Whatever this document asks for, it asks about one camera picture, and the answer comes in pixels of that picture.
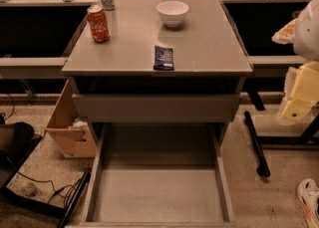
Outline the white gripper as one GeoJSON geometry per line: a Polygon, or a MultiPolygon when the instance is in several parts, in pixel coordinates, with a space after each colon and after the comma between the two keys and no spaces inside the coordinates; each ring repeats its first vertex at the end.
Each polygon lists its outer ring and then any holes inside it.
{"type": "MultiPolygon", "coordinates": [[[[274,43],[292,44],[297,19],[293,19],[271,38],[274,43]]],[[[285,77],[284,97],[276,120],[282,125],[302,121],[319,102],[319,62],[309,62],[298,69],[290,67],[285,77]]]]}

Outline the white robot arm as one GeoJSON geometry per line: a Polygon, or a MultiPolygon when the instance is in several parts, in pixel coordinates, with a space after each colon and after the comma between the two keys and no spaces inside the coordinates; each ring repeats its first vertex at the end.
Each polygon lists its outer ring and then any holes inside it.
{"type": "Polygon", "coordinates": [[[290,67],[285,76],[284,97],[276,119],[284,125],[303,120],[319,103],[319,0],[311,0],[293,19],[272,36],[277,44],[292,44],[306,62],[290,67]]]}

